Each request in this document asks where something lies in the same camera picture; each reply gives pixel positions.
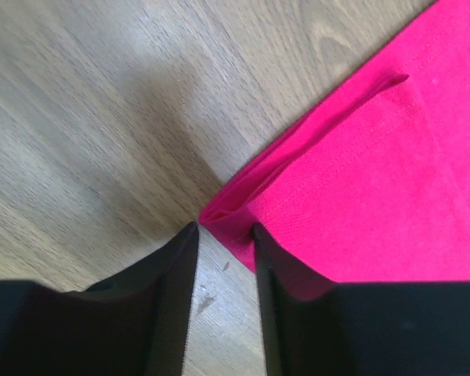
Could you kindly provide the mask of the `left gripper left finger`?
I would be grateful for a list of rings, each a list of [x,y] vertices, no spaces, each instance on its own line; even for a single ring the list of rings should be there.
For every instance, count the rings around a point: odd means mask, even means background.
[[[180,375],[199,230],[84,291],[0,280],[0,375]]]

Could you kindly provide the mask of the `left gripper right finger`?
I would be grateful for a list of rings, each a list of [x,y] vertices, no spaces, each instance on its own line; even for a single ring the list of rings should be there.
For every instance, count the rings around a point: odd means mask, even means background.
[[[470,375],[470,282],[337,283],[254,226],[269,375]]]

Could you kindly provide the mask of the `pink t shirt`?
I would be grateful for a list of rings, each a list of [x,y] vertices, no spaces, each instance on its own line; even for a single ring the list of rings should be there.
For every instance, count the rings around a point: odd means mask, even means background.
[[[255,268],[259,222],[337,282],[470,280],[470,1],[438,1],[199,217]]]

